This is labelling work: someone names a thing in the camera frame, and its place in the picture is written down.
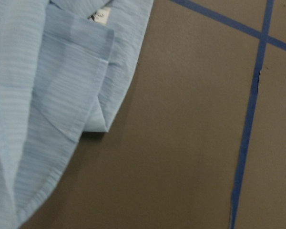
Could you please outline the light blue button shirt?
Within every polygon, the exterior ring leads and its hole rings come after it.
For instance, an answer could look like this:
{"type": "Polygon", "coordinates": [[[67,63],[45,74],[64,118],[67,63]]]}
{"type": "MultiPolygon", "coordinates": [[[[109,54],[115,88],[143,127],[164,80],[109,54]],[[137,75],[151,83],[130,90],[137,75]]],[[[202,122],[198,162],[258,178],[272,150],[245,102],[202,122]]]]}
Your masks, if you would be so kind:
{"type": "Polygon", "coordinates": [[[109,131],[151,0],[0,0],[0,229],[48,199],[83,132],[109,131]]]}

